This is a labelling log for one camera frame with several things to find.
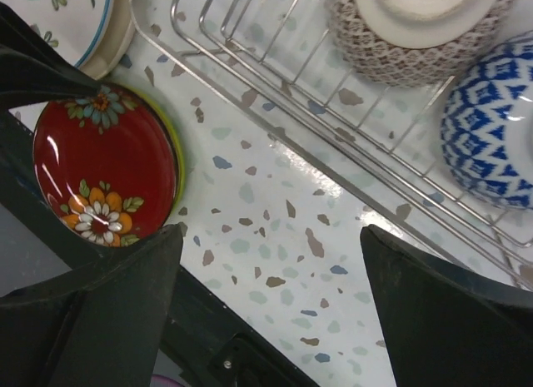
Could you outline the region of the blue patterned bowl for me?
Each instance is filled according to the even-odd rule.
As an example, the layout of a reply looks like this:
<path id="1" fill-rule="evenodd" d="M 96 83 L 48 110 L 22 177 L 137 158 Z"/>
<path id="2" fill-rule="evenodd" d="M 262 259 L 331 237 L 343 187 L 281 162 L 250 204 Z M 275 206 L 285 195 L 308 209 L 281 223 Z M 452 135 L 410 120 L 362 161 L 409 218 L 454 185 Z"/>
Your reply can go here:
<path id="1" fill-rule="evenodd" d="M 532 33 L 494 47 L 452 88 L 441 149 L 457 183 L 505 209 L 532 207 Z"/>

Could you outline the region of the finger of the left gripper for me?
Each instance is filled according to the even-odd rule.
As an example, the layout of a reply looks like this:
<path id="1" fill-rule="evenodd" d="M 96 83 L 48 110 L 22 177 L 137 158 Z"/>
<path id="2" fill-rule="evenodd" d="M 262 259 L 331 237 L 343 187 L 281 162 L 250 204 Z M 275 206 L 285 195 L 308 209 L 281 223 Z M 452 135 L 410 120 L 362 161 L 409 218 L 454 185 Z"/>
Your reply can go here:
<path id="1" fill-rule="evenodd" d="M 89 97 L 90 93 L 75 92 L 2 92 L 1 113 L 9 112 L 12 108 L 25 107 L 41 102 L 61 101 L 80 97 Z"/>
<path id="2" fill-rule="evenodd" d="M 3 3 L 1 93 L 96 94 L 98 82 L 70 65 Z"/>

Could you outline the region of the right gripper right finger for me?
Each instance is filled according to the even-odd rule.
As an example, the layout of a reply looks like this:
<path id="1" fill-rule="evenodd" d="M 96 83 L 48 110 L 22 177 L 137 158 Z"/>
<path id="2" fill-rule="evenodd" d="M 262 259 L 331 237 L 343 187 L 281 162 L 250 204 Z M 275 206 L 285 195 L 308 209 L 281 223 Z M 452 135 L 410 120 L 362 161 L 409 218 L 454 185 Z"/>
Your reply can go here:
<path id="1" fill-rule="evenodd" d="M 361 250 L 399 386 L 530 386 L 532 294 L 375 225 Z"/>

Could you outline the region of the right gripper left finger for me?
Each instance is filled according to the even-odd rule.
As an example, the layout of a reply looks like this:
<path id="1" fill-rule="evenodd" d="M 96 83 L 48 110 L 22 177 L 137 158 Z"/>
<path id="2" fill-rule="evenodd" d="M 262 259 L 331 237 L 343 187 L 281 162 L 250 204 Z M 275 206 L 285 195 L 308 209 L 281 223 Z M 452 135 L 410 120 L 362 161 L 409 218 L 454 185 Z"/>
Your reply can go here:
<path id="1" fill-rule="evenodd" d="M 168 225 L 1 299 L 3 386 L 148 386 L 183 238 Z"/>

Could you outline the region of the wire dish rack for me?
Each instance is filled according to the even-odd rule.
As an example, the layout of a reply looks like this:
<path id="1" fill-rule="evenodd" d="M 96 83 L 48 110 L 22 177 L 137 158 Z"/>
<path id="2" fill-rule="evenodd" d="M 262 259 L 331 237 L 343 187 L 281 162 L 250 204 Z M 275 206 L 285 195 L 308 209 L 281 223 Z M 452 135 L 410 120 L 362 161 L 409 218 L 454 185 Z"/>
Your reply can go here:
<path id="1" fill-rule="evenodd" d="M 440 155 L 451 79 L 401 89 L 343 61 L 324 0 L 129 0 L 142 37 L 356 197 L 386 227 L 495 280 L 532 287 L 532 216 L 467 195 Z"/>

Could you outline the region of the red patterned small dish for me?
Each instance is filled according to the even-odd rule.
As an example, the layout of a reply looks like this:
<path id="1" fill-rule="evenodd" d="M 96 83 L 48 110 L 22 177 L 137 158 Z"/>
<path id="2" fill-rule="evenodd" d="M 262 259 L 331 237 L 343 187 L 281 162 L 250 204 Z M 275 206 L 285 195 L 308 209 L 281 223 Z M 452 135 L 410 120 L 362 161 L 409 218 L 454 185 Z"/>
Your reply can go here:
<path id="1" fill-rule="evenodd" d="M 342 58 L 373 82 L 423 87 L 492 46 L 516 0 L 325 0 Z"/>

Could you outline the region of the red floral plate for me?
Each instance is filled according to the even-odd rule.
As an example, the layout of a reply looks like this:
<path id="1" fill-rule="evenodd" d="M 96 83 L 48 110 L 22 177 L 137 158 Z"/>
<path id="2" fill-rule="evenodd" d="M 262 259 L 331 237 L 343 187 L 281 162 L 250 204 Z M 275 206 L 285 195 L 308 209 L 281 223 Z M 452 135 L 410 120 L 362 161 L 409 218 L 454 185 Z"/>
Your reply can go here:
<path id="1" fill-rule="evenodd" d="M 93 244 L 131 246 L 172 213 L 172 146 L 157 114 L 122 85 L 108 82 L 95 97 L 47 103 L 32 159 L 52 212 Z"/>

